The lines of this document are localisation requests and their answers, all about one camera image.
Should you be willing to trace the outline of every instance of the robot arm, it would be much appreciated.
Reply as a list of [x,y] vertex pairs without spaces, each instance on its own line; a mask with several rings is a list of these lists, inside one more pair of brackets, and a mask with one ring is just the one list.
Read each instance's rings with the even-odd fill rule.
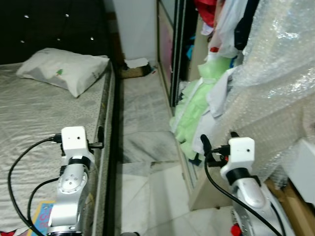
[[84,127],[62,129],[63,167],[57,185],[57,199],[52,208],[49,236],[80,236],[83,232],[84,205],[89,194],[89,170],[95,163]]
[[[256,211],[282,235],[293,236],[294,232],[277,199],[270,193],[257,176],[252,176],[255,142],[251,138],[234,136],[228,145],[211,150],[211,145],[205,135],[201,136],[204,144],[206,160],[209,167],[221,167],[221,177],[229,182],[231,193],[238,200]],[[216,161],[212,153],[220,154]],[[240,204],[233,202],[234,215],[244,235],[274,236],[269,227],[251,214]]]

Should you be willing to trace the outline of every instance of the white plastic bag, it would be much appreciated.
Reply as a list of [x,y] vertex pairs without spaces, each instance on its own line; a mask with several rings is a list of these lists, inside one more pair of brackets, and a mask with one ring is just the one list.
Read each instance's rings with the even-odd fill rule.
[[78,97],[100,77],[108,61],[108,58],[45,48],[25,61],[16,74],[59,86]]
[[234,46],[234,30],[243,18],[248,0],[226,0],[220,14],[218,25],[209,47],[219,48],[218,55],[233,58],[238,50]]

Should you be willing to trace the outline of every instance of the green cloth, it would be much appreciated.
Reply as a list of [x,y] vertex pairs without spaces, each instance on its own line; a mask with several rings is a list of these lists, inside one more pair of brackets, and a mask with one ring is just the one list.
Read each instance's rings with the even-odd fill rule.
[[202,65],[202,74],[208,78],[201,78],[203,82],[199,85],[193,96],[192,92],[200,81],[189,83],[183,90],[183,99],[176,106],[175,116],[171,119],[170,125],[171,127],[174,126],[175,122],[180,119],[174,134],[176,139],[181,143],[182,151],[189,159],[194,159],[196,155],[191,145],[199,120],[209,106],[206,95],[229,68],[230,61],[231,59],[218,58]]

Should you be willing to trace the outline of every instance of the bubble wrap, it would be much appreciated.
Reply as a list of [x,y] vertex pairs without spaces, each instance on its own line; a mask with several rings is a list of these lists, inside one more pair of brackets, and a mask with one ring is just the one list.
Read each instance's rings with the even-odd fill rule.
[[230,131],[253,138],[253,173],[262,181],[277,174],[300,138],[315,142],[314,9],[313,0],[260,1],[243,65],[210,136],[215,146],[225,144]]

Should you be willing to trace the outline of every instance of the white wall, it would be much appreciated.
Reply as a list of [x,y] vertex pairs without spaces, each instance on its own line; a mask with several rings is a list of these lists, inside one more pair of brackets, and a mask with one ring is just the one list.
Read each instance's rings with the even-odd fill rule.
[[126,59],[145,57],[156,64],[156,0],[104,0],[107,12],[116,12]]

